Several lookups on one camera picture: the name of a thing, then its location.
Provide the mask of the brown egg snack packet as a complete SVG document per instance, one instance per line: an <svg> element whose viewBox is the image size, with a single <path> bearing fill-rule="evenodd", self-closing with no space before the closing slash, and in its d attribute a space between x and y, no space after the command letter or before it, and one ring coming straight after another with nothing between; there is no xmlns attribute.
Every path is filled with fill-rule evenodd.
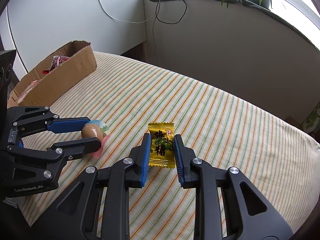
<svg viewBox="0 0 320 240"><path fill-rule="evenodd" d="M100 158L103 155L105 145L110 138L110 130L104 122L100 120L92 120L82 128L81 137L83 139L96 137L101 141L101 148L91 154L96 158Z"/></svg>

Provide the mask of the red candy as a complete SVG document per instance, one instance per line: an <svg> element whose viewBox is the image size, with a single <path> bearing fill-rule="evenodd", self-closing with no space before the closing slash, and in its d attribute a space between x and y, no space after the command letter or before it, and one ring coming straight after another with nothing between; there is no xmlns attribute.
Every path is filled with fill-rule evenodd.
<svg viewBox="0 0 320 240"><path fill-rule="evenodd" d="M51 71L53 71L56 67L58 67L59 65L63 64L65 61L67 61L69 59L68 56L61 56L61 55L55 55L53 56L53 60L52 60L52 64L50 66L49 69L47 70L43 70L42 74L47 75L49 74Z"/></svg>

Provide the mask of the yellow candy packet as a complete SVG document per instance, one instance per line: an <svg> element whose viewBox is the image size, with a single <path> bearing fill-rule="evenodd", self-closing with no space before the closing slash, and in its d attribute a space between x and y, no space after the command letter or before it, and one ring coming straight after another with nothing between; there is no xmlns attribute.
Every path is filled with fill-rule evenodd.
<svg viewBox="0 0 320 240"><path fill-rule="evenodd" d="M154 122L148 124L151 134L150 166L175 168L174 123Z"/></svg>

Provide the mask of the brown cardboard box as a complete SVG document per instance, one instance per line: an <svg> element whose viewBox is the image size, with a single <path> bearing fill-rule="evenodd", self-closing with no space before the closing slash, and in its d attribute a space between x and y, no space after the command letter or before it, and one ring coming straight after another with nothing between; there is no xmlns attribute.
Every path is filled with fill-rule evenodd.
<svg viewBox="0 0 320 240"><path fill-rule="evenodd" d="M69 59L49 74L53 56ZM79 83L97 68L91 44L87 41L71 41L51 53L26 74L10 93L7 107L51 106L65 92Z"/></svg>

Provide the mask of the striped mattress cover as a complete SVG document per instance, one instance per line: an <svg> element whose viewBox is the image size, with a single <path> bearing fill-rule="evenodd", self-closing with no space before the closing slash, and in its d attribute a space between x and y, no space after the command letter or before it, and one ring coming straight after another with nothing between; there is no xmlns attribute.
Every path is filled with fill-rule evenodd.
<svg viewBox="0 0 320 240"><path fill-rule="evenodd" d="M319 143L280 118L192 78L125 57L95 53L97 69L63 94L51 111L86 116L110 129L100 158L63 168L59 188L20 202L29 224L88 166L129 155L151 122L172 122L185 146L214 167L236 166L297 231L319 198Z"/></svg>

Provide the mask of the green patterned bag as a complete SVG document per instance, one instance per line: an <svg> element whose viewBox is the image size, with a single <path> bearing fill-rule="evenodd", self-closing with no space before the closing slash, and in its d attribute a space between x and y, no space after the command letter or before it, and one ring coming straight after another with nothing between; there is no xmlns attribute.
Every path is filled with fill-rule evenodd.
<svg viewBox="0 0 320 240"><path fill-rule="evenodd" d="M305 133L313 132L318 127L319 127L319 106L315 107L301 124L302 131Z"/></svg>

